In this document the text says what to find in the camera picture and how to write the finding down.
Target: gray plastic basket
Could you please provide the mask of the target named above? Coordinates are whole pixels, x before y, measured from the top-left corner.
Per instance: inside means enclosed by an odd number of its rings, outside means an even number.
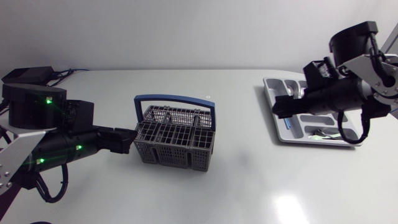
[[[177,101],[210,108],[210,111],[149,106],[142,101]],[[173,95],[138,95],[138,132],[134,144],[145,163],[207,171],[215,141],[215,104]]]

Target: cable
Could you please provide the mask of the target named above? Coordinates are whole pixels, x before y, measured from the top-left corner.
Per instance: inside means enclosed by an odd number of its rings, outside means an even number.
[[[361,117],[362,117],[363,133],[359,139],[354,140],[354,139],[347,138],[346,134],[343,131],[344,112],[341,111],[338,113],[338,116],[337,116],[338,131],[340,132],[340,135],[344,139],[344,141],[346,141],[350,144],[359,144],[367,138],[367,136],[369,134],[369,130],[371,128],[371,120],[369,118],[365,118],[363,114],[361,115]]]
[[[396,82],[395,78],[387,74],[382,63],[386,60],[386,56],[378,49],[374,34],[371,34],[369,38],[372,45],[369,49],[369,53],[371,55],[373,70],[376,72],[378,77],[381,78],[384,86],[392,87]]]
[[[4,137],[4,140],[6,140],[7,144],[10,144],[10,143],[11,143],[11,139],[10,139],[10,137],[8,136],[8,134],[7,134],[6,131],[7,131],[7,130],[5,130],[4,128],[0,127],[0,134],[1,134],[1,136]]]
[[[64,80],[66,77],[68,77],[68,76],[70,76],[71,74],[73,74],[73,73],[75,73],[75,71],[89,71],[88,69],[82,69],[82,68],[70,68],[70,69],[68,69],[68,70],[64,70],[64,71],[61,71],[61,72],[54,72],[53,74],[52,74],[52,76],[53,76],[53,80],[57,80],[57,79],[59,79],[58,81],[56,81],[55,83],[53,83],[53,84],[51,84],[51,85],[49,85],[50,87],[54,87],[54,86],[56,86],[56,85],[58,85],[60,82],[62,82],[62,80]]]
[[[65,195],[65,192],[67,191],[68,188],[68,166],[66,164],[61,165],[62,168],[62,187],[55,197],[51,197],[49,189],[47,188],[42,176],[37,173],[36,175],[36,189],[39,191],[40,196],[48,203],[55,203],[61,200],[63,195]]]
[[[9,110],[10,110],[10,108],[5,109],[3,112],[0,113],[0,116],[7,113],[7,111],[9,111]]]

